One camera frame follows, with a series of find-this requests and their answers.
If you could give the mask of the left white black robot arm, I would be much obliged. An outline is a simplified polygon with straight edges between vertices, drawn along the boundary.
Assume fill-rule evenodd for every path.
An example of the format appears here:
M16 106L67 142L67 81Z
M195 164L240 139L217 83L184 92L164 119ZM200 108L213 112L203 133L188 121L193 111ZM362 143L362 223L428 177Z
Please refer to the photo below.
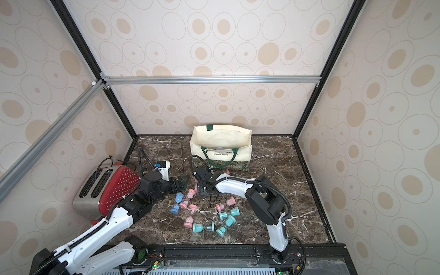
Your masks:
M140 181L128 195L114 203L108 214L86 232L50 252L43 249L32 261L31 275L73 275L95 252L128 229L168 195L187 189L187 175L168 177L168 166L152 164L142 148L137 149Z

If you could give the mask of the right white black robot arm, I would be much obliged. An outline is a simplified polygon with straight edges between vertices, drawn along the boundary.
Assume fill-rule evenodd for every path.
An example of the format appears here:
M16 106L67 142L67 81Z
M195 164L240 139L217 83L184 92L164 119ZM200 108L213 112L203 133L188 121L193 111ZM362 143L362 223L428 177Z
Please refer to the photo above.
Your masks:
M297 256L299 269L304 268L307 260L304 245L298 237L288 237L286 230L286 220L293 214L292 206L286 195L266 176L254 179L231 176L216 170L213 164L198 155L190 157L189 165L199 195L231 194L245 198L257 218L267 226L269 245L276 262L283 263L290 256Z

